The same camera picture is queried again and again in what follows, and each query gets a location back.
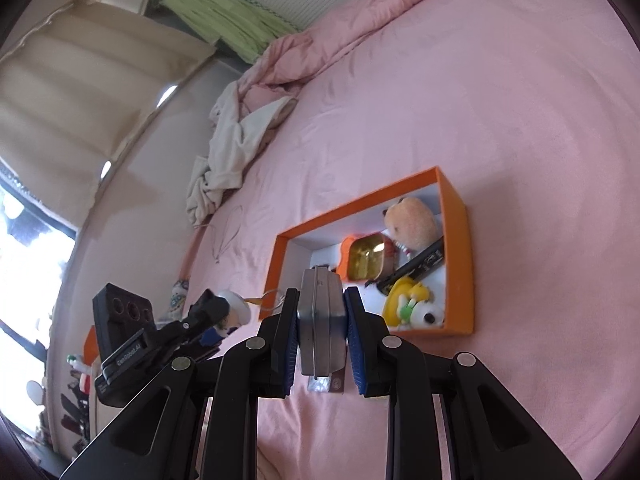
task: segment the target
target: yellow plush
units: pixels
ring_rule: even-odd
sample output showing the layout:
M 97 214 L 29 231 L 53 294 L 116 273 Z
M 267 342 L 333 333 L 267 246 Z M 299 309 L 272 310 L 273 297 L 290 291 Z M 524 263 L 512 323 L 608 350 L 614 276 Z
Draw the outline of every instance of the yellow plush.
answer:
M 382 317 L 387 326 L 400 325 L 401 321 L 398 317 L 400 296 L 405 296 L 415 301 L 427 301 L 431 297 L 431 293 L 423 284 L 415 283 L 408 276 L 403 276 L 397 280 L 386 297 L 385 306 L 382 308 Z
M 389 236 L 406 250 L 421 251 L 439 238 L 433 213 L 418 197 L 404 197 L 383 215 Z

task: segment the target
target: open cardboard box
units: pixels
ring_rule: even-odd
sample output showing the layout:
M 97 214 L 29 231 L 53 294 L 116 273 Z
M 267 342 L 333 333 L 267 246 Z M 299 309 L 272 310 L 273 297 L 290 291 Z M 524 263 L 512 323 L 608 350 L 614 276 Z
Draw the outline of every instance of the open cardboard box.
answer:
M 427 276 L 425 283 L 435 301 L 445 304 L 444 325 L 440 328 L 398 330 L 401 335 L 466 335 L 474 330 L 474 288 L 466 208 L 456 190 L 440 168 L 416 173 L 352 202 L 297 225 L 276 237 L 265 291 L 300 288 L 302 273 L 315 265 L 337 266 L 340 244 L 349 235 L 368 235 L 385 229 L 382 211 L 403 196 L 418 196 L 439 219 L 444 234 L 444 266 Z M 368 312 L 380 314 L 386 297 L 375 285 L 360 289 L 362 303 Z M 274 295 L 265 298 L 264 306 L 272 307 Z M 261 317 L 268 315 L 262 311 Z

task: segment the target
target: green curtain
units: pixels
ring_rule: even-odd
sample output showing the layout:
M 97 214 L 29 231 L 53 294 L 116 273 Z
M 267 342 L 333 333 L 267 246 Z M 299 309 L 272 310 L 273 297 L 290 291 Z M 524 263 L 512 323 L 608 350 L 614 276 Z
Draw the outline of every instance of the green curtain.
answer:
M 160 0 L 210 44 L 222 39 L 253 64 L 271 41 L 297 32 L 277 14 L 253 0 Z

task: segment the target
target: pink blanket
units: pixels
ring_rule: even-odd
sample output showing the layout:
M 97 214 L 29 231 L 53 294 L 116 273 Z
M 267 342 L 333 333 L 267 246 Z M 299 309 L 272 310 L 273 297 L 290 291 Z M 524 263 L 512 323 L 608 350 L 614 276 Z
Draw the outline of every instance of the pink blanket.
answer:
M 259 296 L 277 233 L 440 165 L 468 208 L 476 332 L 414 342 L 477 354 L 593 480 L 640 415 L 639 96 L 606 0 L 424 0 L 301 90 L 189 299 Z M 386 403 L 304 385 L 260 403 L 282 477 L 383 479 Z
M 243 114 L 297 96 L 305 83 L 420 1 L 351 0 L 304 32 L 275 40 L 239 81 Z

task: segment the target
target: orange container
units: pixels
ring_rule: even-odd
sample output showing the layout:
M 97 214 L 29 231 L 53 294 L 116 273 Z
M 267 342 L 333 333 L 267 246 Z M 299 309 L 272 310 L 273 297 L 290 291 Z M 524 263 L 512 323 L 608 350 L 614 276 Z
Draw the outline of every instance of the orange container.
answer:
M 399 335 L 468 335 L 474 330 L 474 280 L 466 207 L 462 199 L 446 179 L 439 167 L 413 174 L 389 186 L 366 194 L 352 202 L 347 202 L 327 213 L 321 214 L 302 224 L 284 231 L 276 237 L 271 255 L 271 263 L 267 273 L 264 290 L 274 288 L 300 287 L 298 272 L 302 275 L 302 267 L 313 263 L 306 259 L 304 251 L 324 243 L 336 244 L 339 248 L 342 240 L 350 234 L 340 236 L 340 230 L 351 229 L 353 232 L 373 232 L 384 228 L 382 215 L 378 209 L 387 203 L 397 201 L 408 194 L 417 194 L 422 189 L 433 190 L 434 202 L 439 205 L 442 215 L 442 229 L 445 246 L 446 284 L 445 284 L 445 319 L 440 328 L 412 329 L 398 331 Z M 373 226 L 372 219 L 380 214 L 380 226 Z M 358 220 L 363 224 L 359 228 Z M 274 297 L 269 295 L 265 306 L 273 306 Z M 260 318 L 268 315 L 261 311 Z

